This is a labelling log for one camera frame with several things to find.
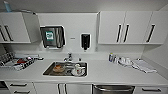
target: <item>cabinet handle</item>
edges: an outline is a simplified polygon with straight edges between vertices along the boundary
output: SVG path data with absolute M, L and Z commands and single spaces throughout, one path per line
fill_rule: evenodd
M 65 94 L 67 94 L 66 84 L 64 84 L 64 88 L 65 88 Z
M 121 25 L 119 25 L 119 29 L 118 29 L 117 42 L 118 42 L 118 41 L 119 41 L 119 39 L 120 39 L 120 31 L 121 31 Z
M 129 25 L 127 25 L 127 29 L 126 29 L 126 32 L 125 32 L 125 37 L 124 37 L 124 42 L 125 42 L 125 41 L 126 41 L 126 39 L 127 39 L 128 28 L 129 28 Z
M 144 88 L 142 88 L 142 91 L 161 92 L 160 89 L 144 89 Z
M 18 91 L 14 91 L 14 93 L 18 93 L 18 94 L 29 94 L 30 91 L 28 91 L 28 92 L 18 92 Z
M 3 34 L 3 31 L 2 31 L 2 26 L 0 25 L 0 33 L 2 35 L 2 38 L 4 41 L 7 41 L 7 39 L 5 38 L 4 34 Z
M 152 33 L 153 33 L 154 28 L 155 28 L 155 25 L 152 25 L 150 34 L 149 34 L 149 36 L 148 36 L 148 40 L 147 40 L 146 42 L 149 42 L 149 41 L 150 41 L 150 38 L 151 38 L 151 36 L 152 36 Z
M 7 32 L 8 36 L 9 36 L 10 41 L 14 41 L 13 38 L 12 38 L 12 35 L 10 33 L 9 27 L 7 25 L 5 25 L 5 29 L 6 29 L 6 32 Z
M 11 84 L 10 86 L 25 87 L 25 86 L 27 86 L 27 84 L 24 84 L 24 85 L 14 85 L 14 84 Z
M 58 94 L 61 94 L 61 91 L 60 91 L 60 84 L 58 84 Z

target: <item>lower cabinet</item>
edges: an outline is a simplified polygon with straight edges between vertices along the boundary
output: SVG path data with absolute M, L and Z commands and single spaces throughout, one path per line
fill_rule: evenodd
M 92 94 L 92 85 L 66 84 L 67 94 Z
M 36 94 L 32 82 L 5 82 L 11 94 Z
M 34 83 L 37 94 L 59 94 L 58 84 Z
M 168 94 L 166 87 L 135 87 L 133 94 Z
M 37 94 L 92 94 L 92 85 L 34 83 Z

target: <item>stainless steel sink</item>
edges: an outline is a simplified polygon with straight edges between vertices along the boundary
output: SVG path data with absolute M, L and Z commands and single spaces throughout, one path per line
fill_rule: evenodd
M 43 75 L 49 75 L 49 76 L 74 76 L 72 74 L 72 70 L 75 68 L 75 65 L 79 64 L 80 67 L 85 69 L 85 72 L 83 75 L 80 75 L 80 77 L 84 77 L 87 75 L 87 63 L 80 62 L 80 63 L 71 63 L 71 62 L 53 62 L 49 68 L 43 73 Z M 65 68 L 63 72 L 54 72 L 53 68 L 56 65 L 61 65 Z

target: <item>black soap dispenser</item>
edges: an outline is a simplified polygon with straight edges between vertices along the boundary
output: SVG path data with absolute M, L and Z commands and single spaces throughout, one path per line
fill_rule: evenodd
M 90 47 L 90 34 L 81 35 L 82 48 L 86 51 Z

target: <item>faucet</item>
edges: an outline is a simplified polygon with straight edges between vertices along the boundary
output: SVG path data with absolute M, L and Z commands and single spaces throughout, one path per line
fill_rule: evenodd
M 72 61 L 72 53 L 68 53 L 68 58 L 65 58 L 64 59 L 64 61 L 67 61 L 67 62 L 69 62 L 69 61 Z

